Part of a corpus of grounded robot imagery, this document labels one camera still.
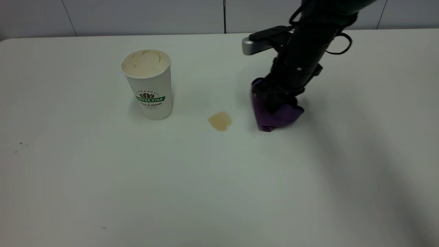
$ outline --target cup rim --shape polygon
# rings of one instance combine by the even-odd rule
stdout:
[[[136,76],[131,76],[131,75],[125,73],[125,71],[123,71],[123,67],[122,67],[122,66],[123,66],[123,61],[124,61],[127,57],[129,57],[131,54],[136,53],[136,52],[138,52],[138,51],[143,51],[143,50],[154,50],[154,51],[163,52],[163,53],[166,54],[166,55],[168,56],[168,58],[169,58],[169,64],[168,64],[168,66],[167,66],[162,72],[160,72],[160,73],[158,73],[158,74],[156,74],[156,75],[153,75],[153,76],[136,77]],[[164,72],[165,72],[165,71],[171,66],[171,63],[172,63],[172,60],[171,60],[171,57],[169,56],[168,53],[166,53],[166,52],[164,52],[164,51],[162,51],[162,50],[159,50],[159,49],[154,49],[154,48],[143,48],[143,49],[139,49],[139,50],[133,51],[133,52],[129,53],[127,56],[125,56],[125,57],[122,59],[122,62],[120,63],[120,69],[122,70],[122,73],[123,73],[126,77],[133,78],[133,79],[149,79],[149,78],[157,77],[157,76],[160,76],[161,74],[163,74],[163,73],[164,73]]]

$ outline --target white paper cup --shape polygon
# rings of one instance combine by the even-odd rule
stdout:
[[[160,120],[171,114],[171,58],[165,52],[135,51],[121,67],[145,117]]]

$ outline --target purple cloth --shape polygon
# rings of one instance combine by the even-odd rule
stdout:
[[[252,82],[252,88],[260,83],[264,78],[257,78]],[[253,110],[255,112],[256,121],[259,129],[266,132],[271,132],[276,128],[282,128],[290,125],[296,121],[303,113],[303,108],[300,106],[293,107],[284,104],[275,113],[270,113],[265,107],[265,98],[257,98],[252,94]]]

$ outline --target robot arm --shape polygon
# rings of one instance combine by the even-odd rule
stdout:
[[[301,7],[291,16],[291,26],[277,26],[254,33],[242,42],[243,52],[252,55],[274,48],[278,56],[271,72],[253,88],[256,97],[267,97],[266,107],[277,111],[281,105],[297,101],[295,97],[317,76],[318,64],[336,36],[351,38],[342,31],[352,25],[358,12],[376,0],[302,0]],[[294,18],[302,13],[298,22]]]

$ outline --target coffee stain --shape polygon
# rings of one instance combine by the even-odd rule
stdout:
[[[219,112],[207,120],[218,131],[226,131],[232,125],[232,117],[227,112]]]

